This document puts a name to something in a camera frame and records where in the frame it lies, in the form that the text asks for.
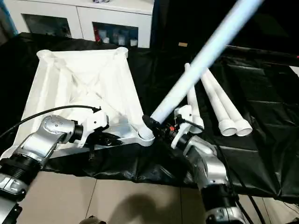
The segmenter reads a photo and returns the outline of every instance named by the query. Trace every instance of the black tablecloth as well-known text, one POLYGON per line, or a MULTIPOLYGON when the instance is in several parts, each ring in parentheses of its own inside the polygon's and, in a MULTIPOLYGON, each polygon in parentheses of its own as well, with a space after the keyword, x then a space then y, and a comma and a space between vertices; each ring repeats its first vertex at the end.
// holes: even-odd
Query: black tablecloth
MULTIPOLYGON (((0 132, 21 119, 38 65, 37 51, 111 49, 85 40, 20 34, 0 47, 2 102, 0 132)), ((184 71, 194 52, 130 49, 128 64, 145 114, 151 115, 184 71)), ((299 79, 286 65, 259 58, 223 54, 210 68, 254 131, 246 137, 223 137, 202 84, 196 85, 205 132, 223 146, 229 165, 248 187, 234 179, 238 193, 299 201, 299 79)), ((13 143, 15 132, 1 140, 1 152, 13 143)), ((88 153, 51 159, 47 171, 196 187, 184 163, 162 142, 106 148, 88 162, 88 153)))

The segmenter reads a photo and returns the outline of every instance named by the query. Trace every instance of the white pvc pipe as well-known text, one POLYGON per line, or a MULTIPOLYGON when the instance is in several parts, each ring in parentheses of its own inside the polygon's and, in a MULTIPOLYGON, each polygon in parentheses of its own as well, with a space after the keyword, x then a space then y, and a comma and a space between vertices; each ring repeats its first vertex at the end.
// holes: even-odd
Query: white pvc pipe
POLYGON ((232 119, 230 119, 228 113, 222 105, 222 102, 217 96, 207 73, 208 70, 205 74, 202 75, 201 82, 206 90, 206 94, 209 97, 210 103, 219 122, 218 127, 220 129, 220 132, 224 136, 231 136, 233 134, 236 134, 237 128, 235 126, 235 123, 232 119))
POLYGON ((235 125, 237 127, 237 135, 245 136, 250 134, 252 132, 252 127, 250 126, 248 121, 245 120, 239 113, 233 102, 227 96, 227 94, 222 89, 222 87, 217 82, 216 78, 212 75, 209 69, 207 70, 205 75, 207 75, 207 77, 209 78, 209 81, 211 82, 213 89, 215 90, 220 101, 222 102, 222 105, 224 106, 229 117, 235 122, 235 125))
MULTIPOLYGON (((185 71, 173 88, 169 91, 151 117, 163 123, 170 113, 177 107, 187 92, 199 80, 220 53, 225 49, 243 25, 257 10, 263 0, 238 0, 225 16, 219 27, 192 61, 190 69, 185 71)), ((142 127, 139 135, 144 138, 153 138, 150 129, 142 127)))
MULTIPOLYGON (((190 68, 190 64, 186 63, 185 70, 187 70, 189 68, 190 68)), ((199 107, 198 107, 198 102, 197 102, 194 86, 192 86, 191 89, 189 90, 189 92, 187 93, 187 102, 188 102, 188 105, 190 105, 192 107, 192 121, 195 124, 204 128, 205 127, 204 121, 200 117, 199 107)), ((193 134, 199 134, 202 132, 199 128, 196 128, 194 126, 191 126, 189 131, 192 132, 193 134)))

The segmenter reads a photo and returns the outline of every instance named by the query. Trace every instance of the wire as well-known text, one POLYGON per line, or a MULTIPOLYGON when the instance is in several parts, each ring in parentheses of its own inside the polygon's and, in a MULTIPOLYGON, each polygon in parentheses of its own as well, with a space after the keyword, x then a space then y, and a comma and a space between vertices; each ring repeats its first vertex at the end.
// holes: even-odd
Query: wire
MULTIPOLYGON (((204 132, 203 127, 201 127, 201 126, 199 126, 199 125, 197 125, 197 124, 195 124, 195 123, 193 123, 193 122, 191 122, 191 121, 188 121, 188 120, 185 120, 185 119, 181 119, 180 122, 185 122, 185 123, 188 123, 188 124, 190 124, 190 125, 193 125, 194 127, 198 128, 198 129, 200 129, 202 132, 204 132)), ((225 168, 227 169, 228 181, 229 181, 229 184, 230 184, 230 186, 231 186, 231 188, 232 188, 232 193, 233 193, 233 195, 236 197, 236 203, 237 203, 237 205, 239 206, 239 208, 240 208, 241 212, 244 214, 244 216, 247 218, 248 222, 249 222, 250 224, 253 224, 253 221, 251 220, 250 216, 248 215, 248 213, 246 212, 246 210, 245 210, 245 209, 243 208, 243 206, 241 205, 241 203, 240 203, 240 201, 239 201, 239 197, 238 197, 238 195, 237 195, 237 194, 235 193, 235 191, 234 191, 233 181, 232 181, 232 178, 231 178, 231 176, 230 176, 230 174, 231 174, 231 169, 230 169, 230 167, 229 167, 229 165, 228 165, 228 161, 227 161, 227 159, 226 159, 226 157, 225 157, 225 155, 224 155, 224 152, 223 152, 222 148, 216 143, 216 141, 215 141, 215 139, 214 139, 213 137, 208 136, 208 135, 207 135, 207 137, 212 141, 212 144, 214 144, 214 145, 217 147, 218 151, 220 152, 220 154, 221 154, 221 156, 222 156, 222 158, 223 158, 223 164, 224 164, 225 168)), ((249 199, 250 199, 250 201, 251 201, 253 207, 255 208, 255 210, 256 210, 256 212, 257 212, 257 214, 258 214, 258 216, 259 216, 259 218, 260 218, 260 220, 261 220, 261 223, 262 223, 262 224, 265 224, 265 220, 264 220, 264 218, 263 218, 263 216, 262 216, 262 213, 261 213, 260 209, 258 208, 256 202, 253 200, 253 198, 252 198, 251 196, 248 195, 248 197, 249 197, 249 199)))
POLYGON ((4 133, 2 133, 0 135, 0 138, 2 138, 4 135, 6 135, 7 133, 11 132, 12 130, 16 129, 18 126, 20 126, 21 124, 25 123, 26 121, 29 121, 33 118, 36 118, 40 115, 43 115, 43 114, 46 114, 46 113, 49 113, 49 112, 52 112, 52 111, 57 111, 57 110, 62 110, 62 109, 65 109, 65 108, 87 108, 87 109, 92 109, 93 112, 97 112, 100 110, 100 108, 96 108, 96 107, 92 107, 92 106, 85 106, 85 105, 68 105, 68 106, 59 106, 59 107, 55 107, 55 108, 52 108, 52 109, 49 109, 49 110, 46 110, 46 111, 42 111, 42 112, 39 112, 37 114, 34 114, 30 117, 27 117, 23 120, 21 120, 20 122, 16 123, 14 126, 12 126, 11 128, 9 128, 8 130, 6 130, 4 133))
MULTIPOLYGON (((240 184, 242 185, 242 187, 246 190, 246 192, 248 192, 248 188, 246 187, 246 185, 244 184, 244 182, 241 180, 241 178, 240 178, 240 176, 237 174, 237 172, 236 172, 234 169, 232 169, 232 168, 230 168, 230 170, 231 170, 232 173, 235 175, 235 177, 238 179, 238 181, 240 182, 240 184)), ((249 200, 251 201, 251 203, 252 203, 254 209, 256 210, 256 213, 257 213, 259 219, 261 220, 261 223, 262 223, 262 224, 265 224, 266 222, 265 222, 265 220, 264 220, 264 218, 263 218, 263 215, 262 215, 261 211, 259 210, 259 208, 258 208, 258 206, 257 206, 257 204, 256 204, 256 202, 255 202, 255 200, 253 199, 253 197, 252 197, 251 195, 247 195, 247 196, 249 197, 249 200)))
POLYGON ((241 205, 240 201, 237 200, 236 201, 237 205, 239 206, 241 212, 244 214, 244 216, 246 217, 246 219, 248 220, 248 222, 250 224, 254 224, 253 221, 251 220, 250 216, 248 215, 248 213, 245 211, 245 209, 243 208, 243 206, 241 205))
POLYGON ((299 215, 299 212, 296 211, 295 209, 291 208, 289 205, 287 205, 285 202, 284 202, 285 206, 288 207, 289 209, 293 210, 294 212, 296 212, 298 215, 299 215))

